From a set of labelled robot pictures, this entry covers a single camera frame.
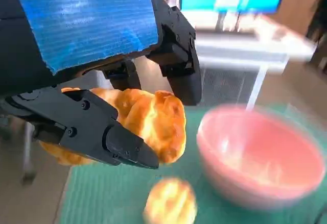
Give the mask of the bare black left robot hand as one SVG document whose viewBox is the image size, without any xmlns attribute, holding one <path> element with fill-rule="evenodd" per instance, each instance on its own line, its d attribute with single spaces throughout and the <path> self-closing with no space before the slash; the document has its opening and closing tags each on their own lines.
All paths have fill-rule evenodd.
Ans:
<svg viewBox="0 0 327 224">
<path fill-rule="evenodd" d="M 195 38 L 165 0 L 1 0 L 1 112 L 65 165 L 174 163 L 202 95 Z"/>
</svg>

